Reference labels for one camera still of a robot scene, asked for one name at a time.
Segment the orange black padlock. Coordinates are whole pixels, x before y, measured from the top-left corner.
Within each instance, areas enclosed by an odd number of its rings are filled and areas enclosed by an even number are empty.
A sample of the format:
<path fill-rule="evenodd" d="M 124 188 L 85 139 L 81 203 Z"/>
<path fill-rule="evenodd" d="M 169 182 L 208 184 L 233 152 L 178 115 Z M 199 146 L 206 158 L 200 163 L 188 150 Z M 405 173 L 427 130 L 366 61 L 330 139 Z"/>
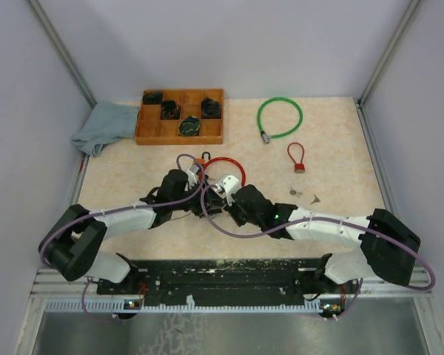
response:
<path fill-rule="evenodd" d="M 205 166 L 210 162 L 211 160 L 211 154 L 208 151 L 202 152 L 201 156 L 199 158 L 194 159 L 194 164 L 200 164 L 202 166 Z"/>

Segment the red cable lock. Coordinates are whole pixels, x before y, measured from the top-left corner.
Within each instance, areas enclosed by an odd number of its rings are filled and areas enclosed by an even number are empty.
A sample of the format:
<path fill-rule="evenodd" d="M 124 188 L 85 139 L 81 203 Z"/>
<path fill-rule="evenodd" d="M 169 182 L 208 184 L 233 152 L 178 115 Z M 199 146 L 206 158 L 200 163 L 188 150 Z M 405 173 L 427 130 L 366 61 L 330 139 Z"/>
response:
<path fill-rule="evenodd" d="M 234 173 L 237 177 L 240 178 L 240 183 L 242 186 L 246 185 L 246 171 L 244 167 L 234 158 L 229 157 L 216 157 L 208 160 L 204 164 L 204 168 L 208 169 L 210 167 L 218 167 L 220 171 L 222 171 L 222 168 L 224 168 L 225 173 Z"/>

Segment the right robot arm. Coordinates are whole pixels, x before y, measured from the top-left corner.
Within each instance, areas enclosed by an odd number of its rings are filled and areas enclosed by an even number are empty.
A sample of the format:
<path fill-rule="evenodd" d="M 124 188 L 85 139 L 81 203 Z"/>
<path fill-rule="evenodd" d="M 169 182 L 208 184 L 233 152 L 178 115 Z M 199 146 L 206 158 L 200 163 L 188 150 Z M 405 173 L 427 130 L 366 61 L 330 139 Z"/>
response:
<path fill-rule="evenodd" d="M 316 273 L 317 287 L 326 293 L 353 279 L 377 276 L 409 287 L 420 238 L 396 216 L 375 209 L 349 217 L 309 211 L 288 203 L 272 203 L 253 185 L 223 182 L 205 189 L 224 194 L 226 210 L 238 226 L 257 226 L 259 235 L 274 239 L 332 243 L 345 253 L 328 253 Z"/>

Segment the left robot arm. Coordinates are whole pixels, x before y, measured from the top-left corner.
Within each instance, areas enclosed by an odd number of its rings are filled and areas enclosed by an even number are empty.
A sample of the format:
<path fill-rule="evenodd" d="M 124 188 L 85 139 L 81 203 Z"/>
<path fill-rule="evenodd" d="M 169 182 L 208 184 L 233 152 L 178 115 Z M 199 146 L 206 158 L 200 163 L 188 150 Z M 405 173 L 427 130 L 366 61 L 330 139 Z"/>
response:
<path fill-rule="evenodd" d="M 90 211 L 80 204 L 69 207 L 38 246 L 41 261 L 67 281 L 92 277 L 110 281 L 121 292 L 133 292 L 139 276 L 130 260 L 101 250 L 111 237 L 131 231 L 155 229 L 175 211 L 190 210 L 199 195 L 204 175 L 194 169 L 172 169 L 152 193 L 130 206 Z"/>

